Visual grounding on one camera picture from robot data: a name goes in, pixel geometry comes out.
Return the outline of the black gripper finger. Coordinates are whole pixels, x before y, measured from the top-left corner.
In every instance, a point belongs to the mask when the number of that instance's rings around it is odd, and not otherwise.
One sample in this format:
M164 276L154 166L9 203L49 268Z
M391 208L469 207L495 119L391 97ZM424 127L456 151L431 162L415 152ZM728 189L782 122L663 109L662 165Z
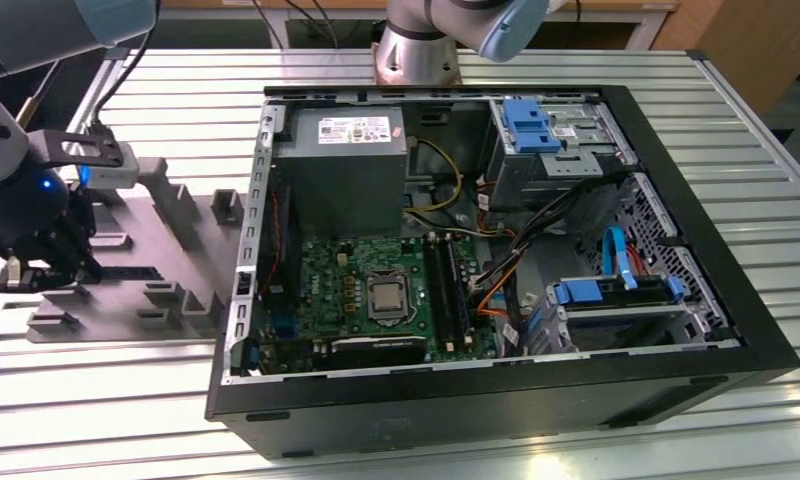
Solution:
M40 293L74 282L80 256L52 238L22 237L5 250L0 293Z
M69 197L68 207L56 217L42 240L50 278L64 283L98 283L102 280L104 268L93 257L90 245L96 232L90 199Z

